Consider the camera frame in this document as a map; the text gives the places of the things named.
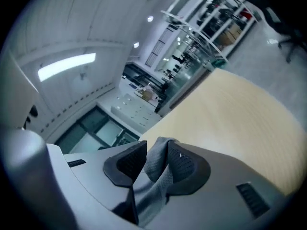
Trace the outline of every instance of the floor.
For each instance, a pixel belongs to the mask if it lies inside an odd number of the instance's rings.
[[[307,54],[297,48],[290,64],[289,45],[265,21],[255,23],[229,58],[225,70],[268,91],[296,117],[307,131]]]

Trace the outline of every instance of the cardboard box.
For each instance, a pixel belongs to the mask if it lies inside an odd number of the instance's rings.
[[[242,30],[236,23],[233,23],[232,26],[228,29],[228,31],[235,39],[237,39],[242,33]]]
[[[227,31],[221,33],[217,39],[220,45],[228,46],[233,44],[241,33],[240,27],[234,23]]]
[[[153,97],[153,94],[149,92],[148,90],[142,91],[141,95],[142,95],[142,99],[145,101],[149,101]]]
[[[218,36],[217,40],[218,40],[218,43],[223,46],[231,45],[236,41],[236,39],[230,34],[229,31],[221,33]]]

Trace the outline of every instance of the fluorescent light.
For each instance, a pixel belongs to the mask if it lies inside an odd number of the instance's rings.
[[[70,57],[67,59],[63,59],[63,60],[52,63],[38,70],[38,77],[40,81],[42,82],[70,68],[84,65],[87,63],[91,63],[95,61],[95,58],[96,58],[96,53],[79,55],[79,56],[74,56],[74,57]]]

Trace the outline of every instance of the desk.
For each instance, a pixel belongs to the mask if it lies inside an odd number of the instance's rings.
[[[159,136],[236,157],[285,194],[306,175],[307,135],[299,122],[263,89],[221,69],[140,140],[150,149]]]

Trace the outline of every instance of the metal shelf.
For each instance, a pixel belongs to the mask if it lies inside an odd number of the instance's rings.
[[[220,10],[220,9],[225,9],[225,8],[227,8],[226,6],[225,6],[225,1],[223,1],[216,9],[214,9],[213,11],[212,11],[212,13],[204,20],[204,22],[200,25],[200,27],[199,27],[199,31],[201,32],[202,30],[203,30],[203,28],[209,23],[209,21],[218,13],[218,11]]]
[[[193,16],[198,12],[198,10],[204,5],[207,0],[198,0],[198,2],[190,9],[188,14],[184,16],[184,20],[189,22]]]
[[[245,6],[243,4],[241,4],[241,6],[234,12],[234,15],[238,15],[243,9],[245,8]],[[210,38],[211,42],[214,42],[215,39],[230,25],[230,23],[232,22],[231,19],[228,19],[222,26],[220,29],[218,29],[216,31],[216,33]]]
[[[240,40],[244,37],[244,35],[248,32],[248,30],[250,29],[250,27],[253,25],[253,23],[256,21],[256,19],[254,17],[252,17],[249,22],[247,23],[247,25],[245,26],[245,28],[243,29],[242,33],[240,34],[240,36],[236,39],[235,43],[232,45],[229,45],[227,47],[225,47],[222,50],[222,54],[223,56],[226,58],[229,53],[235,48],[235,46],[240,42]]]

